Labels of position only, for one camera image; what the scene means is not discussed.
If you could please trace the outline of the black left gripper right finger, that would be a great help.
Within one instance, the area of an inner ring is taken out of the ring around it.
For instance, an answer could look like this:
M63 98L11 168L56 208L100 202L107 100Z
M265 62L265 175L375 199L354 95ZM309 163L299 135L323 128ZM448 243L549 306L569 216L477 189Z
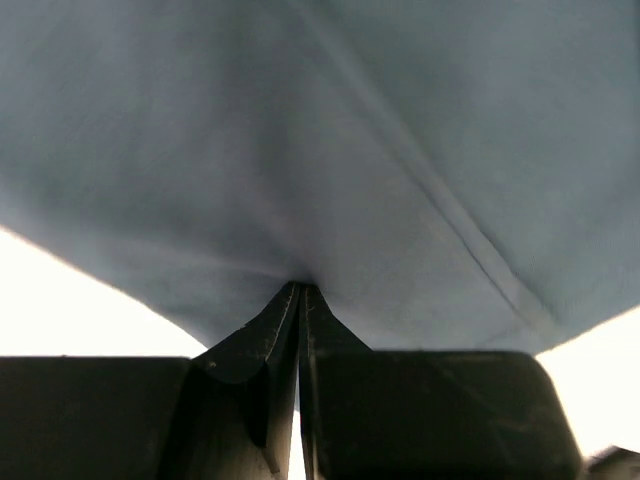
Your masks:
M577 479L554 385L517 351L378 351L318 288L299 304L301 435L310 479Z

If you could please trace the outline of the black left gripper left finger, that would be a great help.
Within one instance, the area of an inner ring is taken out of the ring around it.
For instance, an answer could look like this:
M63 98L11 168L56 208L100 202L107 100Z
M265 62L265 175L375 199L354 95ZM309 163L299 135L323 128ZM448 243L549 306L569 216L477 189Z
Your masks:
M196 358L5 357L5 479L283 479L299 288Z

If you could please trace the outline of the blue-grey t-shirt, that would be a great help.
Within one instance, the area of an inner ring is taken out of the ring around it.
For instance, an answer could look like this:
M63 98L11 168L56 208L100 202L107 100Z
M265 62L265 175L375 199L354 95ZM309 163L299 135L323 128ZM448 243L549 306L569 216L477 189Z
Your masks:
M208 345L542 352L639 302L639 5L5 1L1 222Z

